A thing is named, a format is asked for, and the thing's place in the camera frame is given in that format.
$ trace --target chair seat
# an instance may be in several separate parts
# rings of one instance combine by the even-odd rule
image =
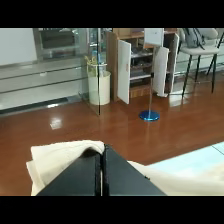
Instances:
[[[180,49],[181,52],[185,54],[190,54],[190,55],[209,55],[209,54],[218,54],[219,49],[214,46],[203,46],[205,50],[203,50],[201,47],[197,48],[188,48],[188,47],[182,47]]]

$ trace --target wooden floor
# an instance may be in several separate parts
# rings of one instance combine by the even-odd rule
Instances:
[[[0,195],[30,195],[26,162],[30,147],[74,140],[101,140],[127,160],[151,164],[224,141],[224,82],[197,85],[195,93],[153,97],[160,120],[138,118],[149,96],[130,105],[111,103],[95,115],[83,102],[0,118]]]

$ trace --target blue base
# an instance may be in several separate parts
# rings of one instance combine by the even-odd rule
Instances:
[[[153,110],[144,110],[139,114],[139,117],[144,121],[157,121],[160,118],[159,113]]]

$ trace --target cabinet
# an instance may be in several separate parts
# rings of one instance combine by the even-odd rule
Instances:
[[[153,46],[144,44],[144,32],[132,32],[132,29],[141,28],[114,28],[113,33],[107,34],[107,63],[108,70],[112,74],[112,98],[114,101],[121,99],[127,104],[131,97],[149,94],[150,85],[145,80],[150,81],[153,58]],[[176,28],[168,29],[170,30],[164,31],[164,46],[157,48],[154,59],[153,90],[161,97],[165,97],[173,90],[179,44]],[[141,48],[141,46],[142,51],[133,52],[133,47]],[[144,63],[133,66],[133,60],[136,58],[144,59]],[[139,80],[143,84],[133,85]]]

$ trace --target white bin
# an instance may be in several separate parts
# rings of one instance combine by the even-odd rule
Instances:
[[[88,74],[89,82],[89,101],[94,105],[105,105],[110,103],[110,72],[103,71],[103,77],[93,77]]]

